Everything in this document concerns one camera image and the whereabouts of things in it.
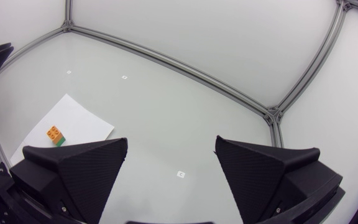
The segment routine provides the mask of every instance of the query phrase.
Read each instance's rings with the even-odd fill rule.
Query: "green lego brick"
[[[56,145],[57,145],[57,146],[61,146],[61,145],[63,144],[63,142],[65,142],[65,141],[66,141],[65,137],[62,137],[62,138],[59,140],[59,142],[56,143]]]

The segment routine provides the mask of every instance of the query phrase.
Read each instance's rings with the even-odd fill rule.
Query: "lego brick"
[[[47,132],[47,136],[52,140],[52,142],[57,145],[61,146],[63,142],[66,140],[63,134],[57,129],[55,126],[52,126],[49,131]]]

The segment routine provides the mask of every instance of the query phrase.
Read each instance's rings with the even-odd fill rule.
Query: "white paper sheet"
[[[113,125],[87,111],[66,94],[25,137],[11,157],[12,166],[24,159],[24,146],[55,147],[47,136],[53,125],[66,139],[62,146],[103,141],[114,129]]]

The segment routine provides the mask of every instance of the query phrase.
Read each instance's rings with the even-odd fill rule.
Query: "white floor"
[[[65,93],[115,126],[109,139],[129,140],[101,223],[242,223],[214,142],[219,134],[270,145],[260,116],[142,57],[63,34],[0,75],[0,143],[8,158]]]

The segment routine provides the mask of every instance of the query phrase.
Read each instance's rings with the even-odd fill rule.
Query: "white wall panel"
[[[300,78],[335,0],[75,0],[75,24],[188,63],[266,106]]]
[[[64,0],[0,0],[0,44],[19,50],[59,28],[65,17]]]
[[[358,10],[350,10],[317,77],[284,116],[285,147],[321,150],[346,194],[325,223],[348,223],[358,209]]]

